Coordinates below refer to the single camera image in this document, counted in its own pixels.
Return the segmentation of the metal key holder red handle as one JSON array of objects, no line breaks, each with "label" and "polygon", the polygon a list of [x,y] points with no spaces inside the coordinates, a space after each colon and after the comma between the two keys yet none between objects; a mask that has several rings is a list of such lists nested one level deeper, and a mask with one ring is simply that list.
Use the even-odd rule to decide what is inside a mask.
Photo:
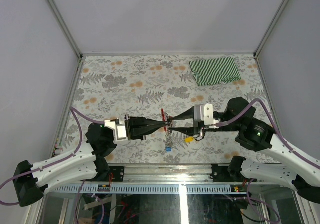
[{"label": "metal key holder red handle", "polygon": [[169,130],[169,127],[170,127],[170,124],[169,124],[169,121],[168,121],[168,119],[169,119],[169,116],[167,115],[167,113],[164,111],[164,109],[163,108],[161,108],[161,116],[162,116],[162,120],[163,121],[165,121],[165,122],[167,122],[167,125],[164,127],[164,130],[165,130],[165,137],[166,137],[166,139],[165,139],[165,146],[167,147],[167,146],[169,146],[169,147],[171,147],[171,148],[173,148],[172,146],[172,144],[173,144],[173,141],[172,141],[172,138],[171,138],[171,131]]}]

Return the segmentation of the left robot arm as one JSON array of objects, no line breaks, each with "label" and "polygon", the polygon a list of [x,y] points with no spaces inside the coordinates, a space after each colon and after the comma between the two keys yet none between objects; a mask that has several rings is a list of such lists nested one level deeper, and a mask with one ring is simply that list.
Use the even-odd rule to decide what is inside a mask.
[{"label": "left robot arm", "polygon": [[86,141],[50,159],[17,165],[13,184],[21,207],[38,202],[50,191],[77,181],[106,181],[110,167],[106,157],[121,141],[145,140],[148,135],[169,125],[169,121],[129,117],[91,123]]}]

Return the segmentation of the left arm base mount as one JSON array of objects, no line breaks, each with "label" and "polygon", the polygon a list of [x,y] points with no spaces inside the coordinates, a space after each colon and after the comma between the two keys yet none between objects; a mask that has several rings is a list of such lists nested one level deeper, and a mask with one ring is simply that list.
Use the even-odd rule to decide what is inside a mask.
[{"label": "left arm base mount", "polygon": [[99,171],[94,178],[94,181],[123,182],[125,176],[124,172],[124,166],[111,166],[108,169]]}]

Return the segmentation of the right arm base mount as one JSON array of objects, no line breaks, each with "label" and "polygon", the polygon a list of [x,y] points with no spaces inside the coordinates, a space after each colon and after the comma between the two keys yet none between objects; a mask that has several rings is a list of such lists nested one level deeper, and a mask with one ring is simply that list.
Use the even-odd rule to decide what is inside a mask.
[{"label": "right arm base mount", "polygon": [[210,179],[213,182],[243,182],[245,177],[241,174],[241,171],[245,160],[245,157],[234,156],[227,165],[211,164]]}]

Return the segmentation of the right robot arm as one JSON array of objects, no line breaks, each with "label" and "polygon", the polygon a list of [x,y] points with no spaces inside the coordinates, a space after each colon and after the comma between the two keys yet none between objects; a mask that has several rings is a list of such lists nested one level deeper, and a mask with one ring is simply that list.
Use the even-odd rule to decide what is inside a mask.
[{"label": "right robot arm", "polygon": [[255,102],[266,108],[259,98],[248,102],[243,97],[230,99],[224,112],[213,110],[212,104],[195,105],[180,115],[168,118],[169,122],[192,119],[193,127],[171,127],[170,130],[193,136],[197,141],[204,139],[207,132],[237,132],[235,141],[240,146],[272,157],[280,164],[257,163],[246,157],[234,156],[227,168],[231,180],[273,182],[290,188],[310,202],[319,203],[319,160],[289,144],[275,124],[268,125],[255,118]]}]

